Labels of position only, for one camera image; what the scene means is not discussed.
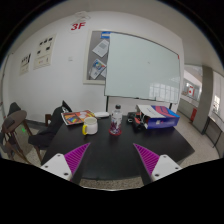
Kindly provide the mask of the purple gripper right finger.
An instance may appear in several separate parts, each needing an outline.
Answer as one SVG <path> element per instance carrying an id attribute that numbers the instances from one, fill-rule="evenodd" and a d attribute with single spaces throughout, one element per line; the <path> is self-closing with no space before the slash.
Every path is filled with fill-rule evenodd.
<path id="1" fill-rule="evenodd" d="M 134 147 L 152 181 L 157 181 L 181 170 L 181 167 L 166 154 L 158 155 L 136 143 L 134 143 Z"/>

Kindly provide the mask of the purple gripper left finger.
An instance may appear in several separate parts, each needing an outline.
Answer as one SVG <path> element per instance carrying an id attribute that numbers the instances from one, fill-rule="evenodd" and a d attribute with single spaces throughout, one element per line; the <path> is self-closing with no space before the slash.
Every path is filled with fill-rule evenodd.
<path id="1" fill-rule="evenodd" d="M 57 153 L 41 168 L 65 180 L 79 184 L 82 176 L 79 167 L 89 146 L 90 144 L 86 143 L 65 155 Z"/>

